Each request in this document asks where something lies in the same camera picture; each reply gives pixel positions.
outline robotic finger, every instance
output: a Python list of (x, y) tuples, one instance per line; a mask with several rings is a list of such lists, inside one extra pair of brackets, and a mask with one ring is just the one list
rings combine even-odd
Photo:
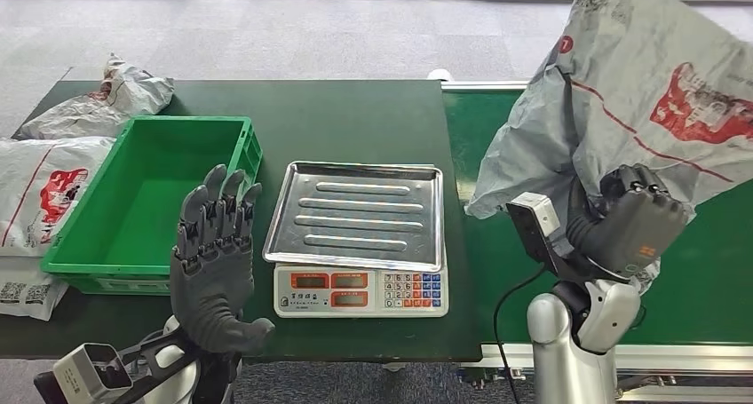
[(241, 197), (235, 214), (235, 244), (241, 253), (249, 253), (251, 246), (251, 224), (254, 221), (254, 204), (261, 195), (261, 184), (254, 184)]
[(217, 198), (226, 174), (224, 164), (215, 166), (204, 182), (188, 193), (180, 207), (175, 256), (181, 260), (186, 274), (196, 273), (202, 263), (218, 257), (215, 240), (221, 219)]
[(222, 187), (222, 196), (218, 202), (218, 214), (221, 217), (218, 229), (218, 244), (222, 251), (228, 252), (233, 249), (235, 242), (235, 219), (238, 211), (238, 193), (243, 185), (246, 173), (236, 170), (227, 178)]

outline green table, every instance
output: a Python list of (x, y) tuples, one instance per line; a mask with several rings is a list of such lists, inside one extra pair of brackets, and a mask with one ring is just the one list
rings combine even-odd
[[(496, 130), (522, 91), (445, 91), (457, 189), (467, 202), (479, 165)], [(753, 230), (753, 181), (697, 208), (698, 216), (662, 256), (662, 273), (644, 295), (646, 319), (622, 344), (753, 345), (753, 264), (748, 234)], [(475, 313), (482, 342), (494, 342), (491, 314), (502, 291), (537, 266), (518, 242), (505, 215), (464, 217), (468, 260), (477, 290)], [(554, 282), (546, 274), (510, 297), (500, 317), (503, 341), (528, 342), (527, 305)]]
[[(177, 97), (164, 111), (166, 115), (248, 115), (265, 151), (259, 180), (266, 192), (254, 229), (257, 294), (246, 308), (247, 316), (268, 316), (278, 325), (278, 334), (262, 360), (480, 358), (479, 343), (494, 341), (491, 313), (495, 301), (503, 290), (536, 269), (508, 218), (499, 215), (479, 221), (461, 212), (461, 204), (472, 193), (480, 159), (520, 90), (441, 94), (437, 83), (426, 81), (208, 81), (178, 82), (176, 87)], [(93, 88), (94, 82), (58, 83), (32, 116)], [(287, 132), (290, 122), (299, 127), (295, 134)], [(284, 166), (296, 159), (422, 162), (445, 172), (448, 316), (293, 321), (273, 315), (272, 268), (259, 256), (260, 243)], [(662, 276), (644, 299), (645, 322), (623, 342), (751, 343), (753, 321), (742, 315), (753, 313), (753, 299), (745, 287), (753, 268), (746, 260), (744, 234), (745, 226), (753, 224), (753, 210), (744, 200), (751, 194), (753, 184), (746, 184), (698, 209), (699, 217), (667, 253)], [(505, 341), (527, 342), (527, 304), (552, 283), (553, 278), (545, 275), (506, 304), (501, 317)], [(739, 290), (742, 295), (727, 300), (723, 296), (728, 295), (722, 293), (727, 290)], [(113, 311), (116, 307), (118, 316)], [(4, 332), (0, 355), (56, 356), (84, 341), (124, 347), (160, 328), (169, 315), (170, 303), (164, 297), (83, 296), (70, 290), (49, 323), (0, 316)]]

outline stainless steel tray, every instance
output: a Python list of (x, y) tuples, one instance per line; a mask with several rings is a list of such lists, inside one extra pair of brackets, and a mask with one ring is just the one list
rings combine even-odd
[(293, 162), (264, 259), (435, 273), (444, 265), (443, 225), (439, 169)]

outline green plastic bin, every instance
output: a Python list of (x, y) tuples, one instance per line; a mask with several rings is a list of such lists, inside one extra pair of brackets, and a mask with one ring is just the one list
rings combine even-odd
[(184, 197), (220, 163), (246, 170), (253, 181), (261, 155), (248, 117), (134, 117), (42, 270), (83, 293), (169, 294), (170, 250)]

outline scale keypad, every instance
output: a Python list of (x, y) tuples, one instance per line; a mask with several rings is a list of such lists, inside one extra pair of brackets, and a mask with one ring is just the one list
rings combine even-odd
[(385, 308), (439, 308), (442, 306), (441, 273), (385, 273), (382, 283)]

